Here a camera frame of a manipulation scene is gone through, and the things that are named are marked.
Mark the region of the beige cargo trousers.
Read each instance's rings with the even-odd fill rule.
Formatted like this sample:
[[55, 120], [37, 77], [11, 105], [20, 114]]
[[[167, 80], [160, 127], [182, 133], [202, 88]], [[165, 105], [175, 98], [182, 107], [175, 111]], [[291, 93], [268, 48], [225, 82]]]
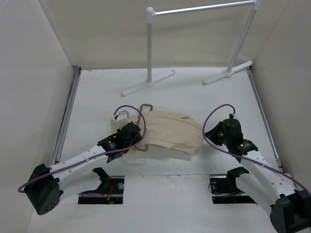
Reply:
[[190, 161], [203, 143], [202, 127], [189, 115], [166, 112], [146, 111], [146, 135], [137, 148], [130, 149], [125, 157], [139, 155], [138, 149], [144, 146], [163, 148], [165, 152], [176, 151], [174, 155], [159, 155], [158, 158], [175, 158]]

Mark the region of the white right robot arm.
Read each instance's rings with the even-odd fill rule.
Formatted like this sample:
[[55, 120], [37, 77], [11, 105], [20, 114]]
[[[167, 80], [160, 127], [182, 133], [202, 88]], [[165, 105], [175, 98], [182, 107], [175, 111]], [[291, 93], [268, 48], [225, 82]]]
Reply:
[[232, 117], [203, 133], [211, 145], [226, 146], [240, 167], [229, 171], [225, 180], [231, 192], [251, 197], [268, 215], [278, 233], [296, 233], [311, 226], [311, 195], [297, 190], [291, 177], [270, 167], [258, 147], [243, 137], [240, 122]]

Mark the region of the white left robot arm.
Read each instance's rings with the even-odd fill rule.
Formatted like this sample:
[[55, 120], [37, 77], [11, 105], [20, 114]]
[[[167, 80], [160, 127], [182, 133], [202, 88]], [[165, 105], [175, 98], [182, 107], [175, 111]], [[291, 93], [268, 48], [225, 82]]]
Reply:
[[24, 187], [36, 213], [40, 216], [47, 214], [60, 201], [75, 194], [105, 193], [110, 177], [100, 162], [106, 159], [110, 163], [121, 158], [141, 139], [139, 126], [129, 122], [72, 159], [50, 167], [38, 165]]

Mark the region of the grey clothes hanger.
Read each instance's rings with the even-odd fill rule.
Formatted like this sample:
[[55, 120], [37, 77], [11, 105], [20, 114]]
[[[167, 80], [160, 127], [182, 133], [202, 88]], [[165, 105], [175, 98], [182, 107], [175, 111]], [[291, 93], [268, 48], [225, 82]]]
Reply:
[[[138, 118], [137, 118], [137, 121], [136, 121], [136, 124], [139, 125], [140, 122], [141, 122], [141, 114], [143, 113], [144, 109], [149, 109], [149, 112], [153, 111], [153, 106], [151, 104], [147, 104], [147, 103], [144, 103], [140, 106], [139, 108], [139, 112], [140, 114], [138, 114]], [[142, 134], [139, 134], [139, 137], [137, 138], [137, 140], [135, 141], [135, 143], [138, 143], [140, 142], [141, 140], [143, 139], [143, 136]], [[149, 146], [148, 145], [145, 145], [143, 147], [140, 147], [138, 145], [135, 146], [135, 149], [138, 150], [138, 151], [141, 151], [141, 152], [147, 152], [148, 151], [148, 148]]]

